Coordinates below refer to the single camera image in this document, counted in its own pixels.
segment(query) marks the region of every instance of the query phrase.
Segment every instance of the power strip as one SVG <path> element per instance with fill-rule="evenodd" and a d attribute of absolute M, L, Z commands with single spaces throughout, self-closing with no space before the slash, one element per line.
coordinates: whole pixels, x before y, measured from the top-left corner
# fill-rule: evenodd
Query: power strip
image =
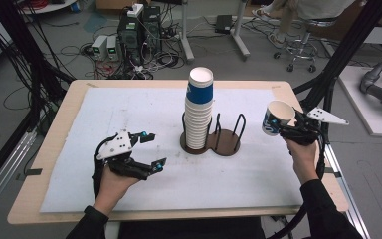
<path fill-rule="evenodd" d="M 132 6 L 132 10 L 128 11 L 126 15 L 128 17 L 138 18 L 143 9 L 144 5 L 136 3 Z"/>

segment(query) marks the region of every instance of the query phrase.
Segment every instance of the person's right hand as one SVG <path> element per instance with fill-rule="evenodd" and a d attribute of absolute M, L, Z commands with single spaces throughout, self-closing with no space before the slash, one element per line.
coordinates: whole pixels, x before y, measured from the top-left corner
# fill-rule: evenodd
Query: person's right hand
<path fill-rule="evenodd" d="M 293 170 L 300 184 L 303 185 L 310 180 L 318 179 L 315 172 L 316 144 L 302 146 L 287 138 L 284 138 L 284 141 L 292 154 Z"/>

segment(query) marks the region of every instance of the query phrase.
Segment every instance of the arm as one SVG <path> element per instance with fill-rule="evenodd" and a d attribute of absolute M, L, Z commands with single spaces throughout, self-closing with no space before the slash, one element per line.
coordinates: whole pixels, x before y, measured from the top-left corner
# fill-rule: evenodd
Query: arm
<path fill-rule="evenodd" d="M 88 206 L 85 216 L 67 236 L 67 239 L 96 239 L 104 230 L 108 215 L 117 202 L 125 195 L 136 178 L 118 176 L 106 166 L 100 183 L 100 191 L 93 207 Z"/>
<path fill-rule="evenodd" d="M 312 238 L 362 238 L 346 217 L 337 211 L 327 190 L 315 173 L 315 143 L 301 146 L 285 139 L 293 157 L 293 170 L 302 187 L 304 206 L 308 214 Z"/>

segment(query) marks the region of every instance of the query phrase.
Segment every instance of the black sleeve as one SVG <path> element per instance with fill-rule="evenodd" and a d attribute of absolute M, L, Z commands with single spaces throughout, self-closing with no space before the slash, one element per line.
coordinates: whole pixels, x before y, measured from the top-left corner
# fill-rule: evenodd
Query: black sleeve
<path fill-rule="evenodd" d="M 308 214 L 311 238 L 362 238 L 347 218 L 337 211 L 321 180 L 305 183 L 300 192 Z"/>
<path fill-rule="evenodd" d="M 108 217 L 91 206 L 85 209 L 85 215 L 67 236 L 67 239 L 97 239 L 104 233 L 104 224 Z"/>

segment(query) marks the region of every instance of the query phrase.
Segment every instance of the person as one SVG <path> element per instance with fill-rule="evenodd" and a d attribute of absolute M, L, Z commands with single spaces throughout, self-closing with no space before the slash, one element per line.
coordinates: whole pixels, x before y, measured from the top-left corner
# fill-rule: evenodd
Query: person
<path fill-rule="evenodd" d="M 308 215 L 311 238 L 362 238 L 347 218 L 337 211 L 327 190 L 321 180 L 318 179 L 314 165 L 316 157 L 315 143 L 309 146 L 302 146 L 292 140 L 286 138 L 284 140 L 293 158 L 293 170 L 301 184 L 300 192 Z M 88 206 L 86 208 L 85 216 L 67 238 L 98 238 L 98 235 L 104 230 L 104 224 L 108 220 L 108 215 L 117 201 L 137 181 L 138 179 L 135 178 L 118 176 L 112 173 L 106 166 L 95 204 L 93 207 Z"/>
<path fill-rule="evenodd" d="M 274 29 L 268 40 L 277 48 L 282 48 L 286 41 L 287 32 L 295 15 L 302 19 L 325 19 L 338 17 L 354 0 L 274 0 L 270 5 L 262 5 L 253 10 L 254 16 L 269 21 L 274 11 L 282 9 L 281 22 L 278 29 Z"/>

